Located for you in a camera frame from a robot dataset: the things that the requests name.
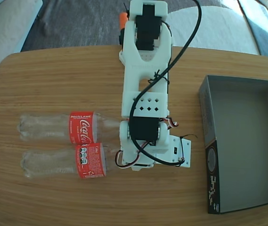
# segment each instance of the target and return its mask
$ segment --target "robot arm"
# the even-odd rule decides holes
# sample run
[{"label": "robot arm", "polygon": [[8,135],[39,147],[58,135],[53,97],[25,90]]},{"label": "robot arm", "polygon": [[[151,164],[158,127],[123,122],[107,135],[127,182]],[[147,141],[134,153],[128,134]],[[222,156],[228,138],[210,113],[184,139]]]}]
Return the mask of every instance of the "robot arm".
[{"label": "robot arm", "polygon": [[[122,94],[122,117],[128,119],[143,79],[154,80],[159,72],[168,68],[171,60],[172,37],[165,23],[167,3],[155,0],[132,0],[129,21],[125,24],[123,48],[119,53],[125,66]],[[167,124],[162,119],[169,115],[168,73],[155,82],[138,100],[134,114],[120,124],[120,142],[123,151],[123,165],[131,165],[133,170],[151,168],[154,159],[178,166],[190,167],[191,141],[170,135]],[[150,158],[137,151],[137,143]]]}]

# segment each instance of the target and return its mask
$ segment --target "open box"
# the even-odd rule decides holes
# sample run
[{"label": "open box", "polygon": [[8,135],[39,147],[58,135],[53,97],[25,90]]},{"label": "open box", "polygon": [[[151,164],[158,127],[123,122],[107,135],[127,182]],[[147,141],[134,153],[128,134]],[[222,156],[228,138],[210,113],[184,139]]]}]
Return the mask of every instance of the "open box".
[{"label": "open box", "polygon": [[199,95],[208,213],[268,204],[268,81],[208,75]]}]

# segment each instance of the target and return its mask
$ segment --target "gray sofa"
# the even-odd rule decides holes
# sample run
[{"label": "gray sofa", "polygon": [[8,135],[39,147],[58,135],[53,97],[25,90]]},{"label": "gray sofa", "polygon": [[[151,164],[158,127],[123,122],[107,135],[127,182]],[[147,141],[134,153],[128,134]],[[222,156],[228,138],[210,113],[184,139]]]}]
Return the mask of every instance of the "gray sofa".
[{"label": "gray sofa", "polygon": [[0,63],[20,52],[42,0],[0,0]]}]

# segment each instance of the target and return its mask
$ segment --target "table surface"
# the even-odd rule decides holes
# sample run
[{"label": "table surface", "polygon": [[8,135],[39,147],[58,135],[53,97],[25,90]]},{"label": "table surface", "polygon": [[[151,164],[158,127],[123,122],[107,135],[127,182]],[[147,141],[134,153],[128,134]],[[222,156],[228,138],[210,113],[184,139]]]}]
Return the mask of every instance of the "table surface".
[{"label": "table surface", "polygon": [[[268,226],[268,205],[207,214],[206,161],[198,89],[207,74],[268,79],[268,57],[189,48],[170,73],[172,134],[191,137],[191,168],[156,165],[105,178],[76,175],[29,180],[20,167],[30,148],[59,144],[19,140],[23,113],[98,110],[120,118],[124,67],[119,46],[37,50],[0,65],[0,225],[257,225]],[[174,55],[179,48],[174,48]]]}]

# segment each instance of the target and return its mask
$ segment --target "empty plastic bottle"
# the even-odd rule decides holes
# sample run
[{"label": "empty plastic bottle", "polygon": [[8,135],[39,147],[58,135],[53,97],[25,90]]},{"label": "empty plastic bottle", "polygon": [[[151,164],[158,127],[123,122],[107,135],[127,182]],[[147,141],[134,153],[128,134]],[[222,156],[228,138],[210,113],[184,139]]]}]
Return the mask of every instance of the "empty plastic bottle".
[{"label": "empty plastic bottle", "polygon": [[49,116],[22,115],[17,127],[21,139],[89,144],[118,138],[117,120],[95,112],[72,112]]},{"label": "empty plastic bottle", "polygon": [[81,178],[104,177],[117,168],[114,162],[117,151],[101,143],[54,151],[29,150],[23,154],[21,167],[28,178],[66,173],[76,173]]}]

